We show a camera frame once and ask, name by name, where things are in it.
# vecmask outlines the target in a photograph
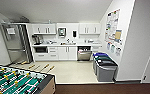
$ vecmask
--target dishwasher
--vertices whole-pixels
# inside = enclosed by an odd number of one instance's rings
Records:
[[[91,46],[78,46],[77,61],[89,61],[91,54]]]

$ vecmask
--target sloped ceiling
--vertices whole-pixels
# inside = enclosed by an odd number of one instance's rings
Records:
[[[0,0],[0,13],[30,22],[100,22],[112,0]]]

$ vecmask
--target refrigerator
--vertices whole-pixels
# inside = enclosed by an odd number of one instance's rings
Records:
[[[2,24],[2,35],[11,63],[31,63],[33,57],[25,24]]]

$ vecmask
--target floor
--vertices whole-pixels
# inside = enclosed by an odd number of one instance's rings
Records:
[[[21,69],[28,69],[30,66],[35,65],[29,70],[34,70],[42,73],[47,73],[52,66],[54,68],[48,72],[48,74],[55,75],[56,84],[93,84],[100,83],[94,74],[92,68],[92,61],[53,61],[53,62],[35,62],[24,65],[11,65],[10,67],[16,67]]]

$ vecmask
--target foosball table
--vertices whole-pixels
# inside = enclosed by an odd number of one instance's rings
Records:
[[[53,94],[55,76],[0,66],[0,94]]]

